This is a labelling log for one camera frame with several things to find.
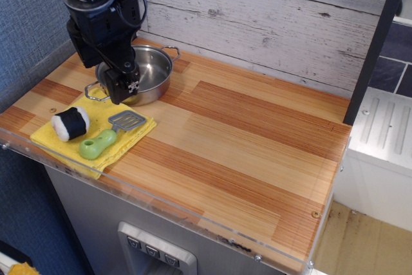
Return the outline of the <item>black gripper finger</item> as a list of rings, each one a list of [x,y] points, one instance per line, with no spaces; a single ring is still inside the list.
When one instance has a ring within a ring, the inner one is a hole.
[[[120,71],[113,68],[106,70],[104,81],[112,103],[120,104],[130,97],[126,75]]]
[[[140,85],[140,70],[138,68],[126,74],[126,85],[129,94],[136,95],[138,93]]]

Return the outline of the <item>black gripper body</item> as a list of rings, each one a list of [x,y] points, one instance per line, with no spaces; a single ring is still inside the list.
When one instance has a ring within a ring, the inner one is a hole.
[[[120,75],[138,73],[131,41],[140,29],[139,7],[107,7],[99,11],[68,9],[67,29],[85,67],[105,62]]]

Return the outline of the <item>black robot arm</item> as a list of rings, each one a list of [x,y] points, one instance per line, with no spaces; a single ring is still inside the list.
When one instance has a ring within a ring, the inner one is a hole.
[[[108,66],[101,81],[114,104],[136,95],[140,69],[131,42],[146,18],[147,0],[63,0],[67,31],[83,65]]]

